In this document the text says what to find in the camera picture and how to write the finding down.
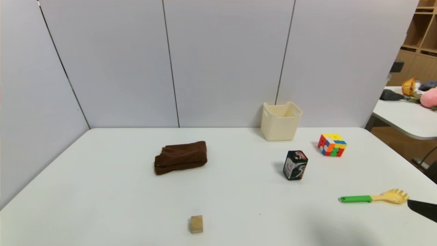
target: small wooden cube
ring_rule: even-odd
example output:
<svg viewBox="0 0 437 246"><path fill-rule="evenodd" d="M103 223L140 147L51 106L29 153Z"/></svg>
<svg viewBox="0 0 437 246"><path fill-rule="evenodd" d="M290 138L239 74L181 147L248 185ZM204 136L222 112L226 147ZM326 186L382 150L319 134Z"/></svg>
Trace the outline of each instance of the small wooden cube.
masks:
<svg viewBox="0 0 437 246"><path fill-rule="evenodd" d="M203 219L202 215L191 217L191 233L203 232Z"/></svg>

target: storage bin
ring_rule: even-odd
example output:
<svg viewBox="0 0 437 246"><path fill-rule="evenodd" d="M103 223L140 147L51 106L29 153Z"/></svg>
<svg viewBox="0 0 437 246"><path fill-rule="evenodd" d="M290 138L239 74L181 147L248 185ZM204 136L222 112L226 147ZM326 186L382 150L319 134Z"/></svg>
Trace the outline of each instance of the storage bin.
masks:
<svg viewBox="0 0 437 246"><path fill-rule="evenodd" d="M263 104L261 132L267 141L293 140L302 111L292 102L285 105Z"/></svg>

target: yellow basket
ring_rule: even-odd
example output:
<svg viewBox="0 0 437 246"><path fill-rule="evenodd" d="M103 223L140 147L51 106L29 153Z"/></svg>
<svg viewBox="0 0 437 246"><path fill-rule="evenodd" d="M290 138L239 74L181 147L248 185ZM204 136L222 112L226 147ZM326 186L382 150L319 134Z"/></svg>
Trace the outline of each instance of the yellow basket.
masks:
<svg viewBox="0 0 437 246"><path fill-rule="evenodd" d="M413 77L402 83L402 93L407 96L413 96L414 86L416 85L416 77Z"/></svg>

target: spatula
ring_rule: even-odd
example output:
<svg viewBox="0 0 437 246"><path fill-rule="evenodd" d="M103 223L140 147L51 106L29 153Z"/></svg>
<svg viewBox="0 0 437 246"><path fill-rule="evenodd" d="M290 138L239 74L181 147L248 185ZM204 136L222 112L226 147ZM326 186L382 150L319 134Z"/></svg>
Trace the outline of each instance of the spatula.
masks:
<svg viewBox="0 0 437 246"><path fill-rule="evenodd" d="M340 201L344 203L349 202L372 202L372 201L384 201L394 204L403 204L408 199L407 193L403 194L403 190L391 189L379 196L353 196L353 197L340 197Z"/></svg>

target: table leg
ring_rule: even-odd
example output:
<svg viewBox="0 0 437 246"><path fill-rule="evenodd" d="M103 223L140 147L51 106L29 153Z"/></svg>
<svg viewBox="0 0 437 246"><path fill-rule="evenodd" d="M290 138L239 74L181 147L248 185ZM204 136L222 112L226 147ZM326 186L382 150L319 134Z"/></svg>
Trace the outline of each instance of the table leg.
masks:
<svg viewBox="0 0 437 246"><path fill-rule="evenodd" d="M376 121L376 117L373 116L372 114L369 120L367 121L366 127L364 129L368 130L369 132L372 131L372 128L375 125L375 121Z"/></svg>

